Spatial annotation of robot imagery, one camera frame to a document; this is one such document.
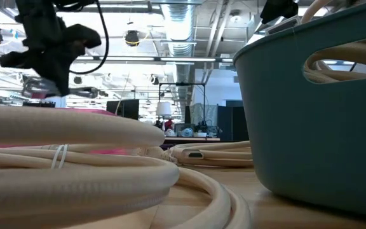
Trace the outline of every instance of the teal plastic basket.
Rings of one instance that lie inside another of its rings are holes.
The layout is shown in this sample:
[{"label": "teal plastic basket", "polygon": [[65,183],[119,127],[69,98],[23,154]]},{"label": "teal plastic basket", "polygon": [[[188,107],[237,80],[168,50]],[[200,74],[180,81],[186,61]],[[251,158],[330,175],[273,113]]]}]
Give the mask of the teal plastic basket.
[{"label": "teal plastic basket", "polygon": [[284,197],[366,215],[366,80],[315,84],[324,48],[366,39],[366,4],[267,36],[234,58],[256,174]]}]

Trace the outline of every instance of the black monitor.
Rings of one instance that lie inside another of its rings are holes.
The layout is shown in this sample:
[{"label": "black monitor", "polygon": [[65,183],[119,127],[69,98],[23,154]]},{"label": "black monitor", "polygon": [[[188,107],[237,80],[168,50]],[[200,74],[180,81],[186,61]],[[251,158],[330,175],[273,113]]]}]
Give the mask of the black monitor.
[{"label": "black monitor", "polygon": [[108,101],[107,111],[124,118],[139,119],[139,99],[122,100],[116,111],[119,102],[120,101]]}]

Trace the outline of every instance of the desk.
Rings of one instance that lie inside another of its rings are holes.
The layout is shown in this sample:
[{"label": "desk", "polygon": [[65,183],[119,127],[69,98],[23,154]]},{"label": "desk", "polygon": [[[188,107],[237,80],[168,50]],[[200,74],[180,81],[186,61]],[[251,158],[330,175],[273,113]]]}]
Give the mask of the desk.
[{"label": "desk", "polygon": [[[247,200],[253,229],[366,229],[366,219],[273,195],[260,184],[252,169],[194,169],[229,186]],[[71,229],[165,229],[188,220],[209,203],[210,198],[204,193],[174,186],[161,205]]]},{"label": "desk", "polygon": [[218,137],[165,137],[165,144],[220,142]]}]

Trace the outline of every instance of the coiled hose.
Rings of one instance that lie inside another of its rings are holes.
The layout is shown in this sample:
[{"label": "coiled hose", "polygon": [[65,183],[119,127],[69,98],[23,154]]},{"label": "coiled hose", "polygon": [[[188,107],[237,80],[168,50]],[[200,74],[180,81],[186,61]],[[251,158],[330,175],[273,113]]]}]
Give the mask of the coiled hose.
[{"label": "coiled hose", "polygon": [[[163,141],[160,129],[135,120],[0,107],[0,144],[47,145],[0,148],[0,228],[62,228],[139,211],[159,204],[174,184],[212,197],[174,228],[250,228],[245,200],[204,174],[157,158],[84,153],[114,147],[159,153],[155,146]],[[66,144],[65,155],[52,144]],[[51,169],[56,158],[64,158],[61,169]]]},{"label": "coiled hose", "polygon": [[[331,0],[316,0],[306,10],[302,17],[302,24],[309,22],[315,13]],[[304,73],[315,83],[334,83],[345,80],[366,79],[364,73],[333,71],[323,60],[335,59],[366,64],[366,39],[332,48],[320,50],[310,56],[305,65]]]},{"label": "coiled hose", "polygon": [[184,165],[220,167],[254,166],[250,142],[181,144],[169,149],[169,154]]}]

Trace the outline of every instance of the black cable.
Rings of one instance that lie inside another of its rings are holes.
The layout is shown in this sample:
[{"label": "black cable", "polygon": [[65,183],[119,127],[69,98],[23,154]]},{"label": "black cable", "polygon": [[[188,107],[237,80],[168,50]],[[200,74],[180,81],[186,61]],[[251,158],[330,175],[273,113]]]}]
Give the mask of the black cable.
[{"label": "black cable", "polygon": [[[107,30],[107,26],[105,24],[104,14],[102,13],[100,1],[99,0],[96,0],[95,2],[97,4],[98,14],[100,15],[102,27],[104,29],[104,35],[105,35],[105,53],[104,53],[104,56],[102,57],[101,63],[97,67],[95,67],[95,68],[93,68],[93,69],[91,69],[89,71],[83,71],[83,72],[76,72],[76,71],[71,71],[70,70],[70,72],[73,73],[73,74],[90,74],[92,72],[95,72],[96,70],[100,69],[104,65],[104,63],[106,62],[107,57],[108,57],[108,52],[109,52],[109,35],[108,35],[108,30]],[[68,7],[65,8],[65,10],[67,10],[69,8],[72,9],[72,10],[73,9],[75,9],[75,10],[82,10],[83,7],[84,7],[84,6],[78,5],[78,8],[77,8],[76,7],[77,5],[78,4],[75,4],[74,6],[68,6]]]},{"label": "black cable", "polygon": [[349,71],[353,71],[355,66],[356,66],[356,62],[351,66],[351,69],[349,69]]},{"label": "black cable", "polygon": [[204,118],[206,118],[207,117],[207,114],[208,114],[208,105],[210,105],[210,103],[208,102],[207,95],[204,94],[204,90],[199,85],[196,85],[196,86],[201,90],[201,93],[203,94],[203,96],[206,98],[206,101],[207,101],[207,109],[206,109],[206,114],[205,114],[205,117],[204,117]]}]

